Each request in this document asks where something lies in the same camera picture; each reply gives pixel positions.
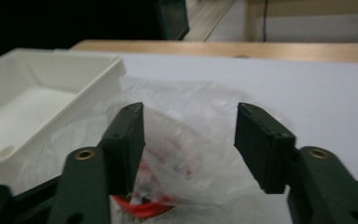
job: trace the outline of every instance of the wooden table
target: wooden table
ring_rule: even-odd
[[[72,50],[358,63],[358,44],[85,40]]]

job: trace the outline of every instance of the plastic bag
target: plastic bag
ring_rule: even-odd
[[[134,85],[53,134],[16,183],[29,189],[61,173],[65,157],[95,146],[125,105],[145,105],[145,150],[133,195],[175,207],[145,223],[266,223],[264,193],[233,146],[238,102],[247,95],[213,83],[127,79]],[[136,223],[113,202],[113,223]]]

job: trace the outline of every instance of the white surface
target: white surface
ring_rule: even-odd
[[[121,58],[17,49],[0,58],[0,183],[10,184],[58,125],[119,93]]]
[[[31,88],[0,108],[0,158],[3,148],[22,146],[30,136],[76,98],[75,92]]]
[[[296,146],[332,151],[358,179],[358,63],[142,55],[117,52],[126,76],[225,83],[283,117]],[[266,196],[271,223],[290,223],[285,196]]]

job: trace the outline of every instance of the white plastic bin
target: white plastic bin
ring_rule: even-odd
[[[15,49],[0,57],[0,183],[17,179],[63,122],[121,92],[119,56]]]

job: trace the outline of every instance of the cable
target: cable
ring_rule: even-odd
[[[173,208],[173,206],[164,204],[171,201],[167,196],[161,197],[156,202],[141,204],[131,204],[128,200],[120,198],[120,196],[117,195],[112,195],[112,197],[124,211],[141,219],[156,217]]]
[[[267,11],[269,9],[269,0],[264,1],[263,11],[263,42],[267,42]]]

